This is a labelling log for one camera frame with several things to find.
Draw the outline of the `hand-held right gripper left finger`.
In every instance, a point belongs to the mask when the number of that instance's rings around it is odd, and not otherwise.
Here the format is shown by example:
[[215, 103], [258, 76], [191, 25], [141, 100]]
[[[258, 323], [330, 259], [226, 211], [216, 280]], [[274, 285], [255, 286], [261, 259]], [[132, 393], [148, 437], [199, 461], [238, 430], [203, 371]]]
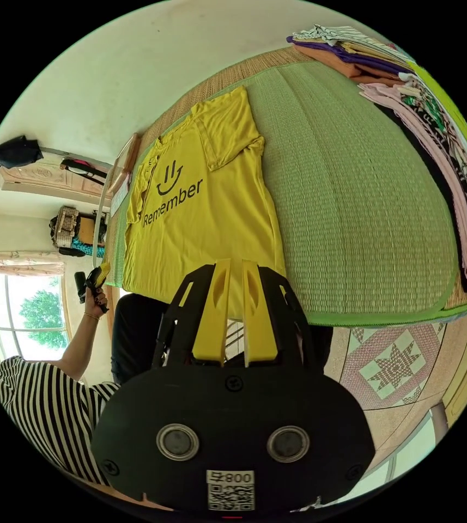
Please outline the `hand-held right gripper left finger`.
[[198, 362], [224, 365], [230, 279], [231, 260], [218, 260], [209, 278], [192, 349], [192, 355]]

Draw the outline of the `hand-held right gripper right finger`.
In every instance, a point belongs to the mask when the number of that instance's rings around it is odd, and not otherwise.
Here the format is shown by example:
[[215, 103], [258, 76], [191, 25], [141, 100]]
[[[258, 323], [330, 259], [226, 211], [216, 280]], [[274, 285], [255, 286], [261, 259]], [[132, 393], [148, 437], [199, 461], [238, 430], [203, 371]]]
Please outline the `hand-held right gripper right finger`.
[[259, 267], [252, 261], [242, 262], [242, 290], [245, 367], [272, 362], [277, 345]]

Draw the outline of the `person's left hand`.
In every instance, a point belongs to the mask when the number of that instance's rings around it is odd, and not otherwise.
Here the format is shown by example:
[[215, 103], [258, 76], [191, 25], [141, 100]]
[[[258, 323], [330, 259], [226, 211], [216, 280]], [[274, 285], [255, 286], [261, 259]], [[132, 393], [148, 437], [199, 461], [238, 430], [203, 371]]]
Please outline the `person's left hand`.
[[99, 319], [107, 312], [107, 297], [102, 288], [86, 287], [84, 313]]

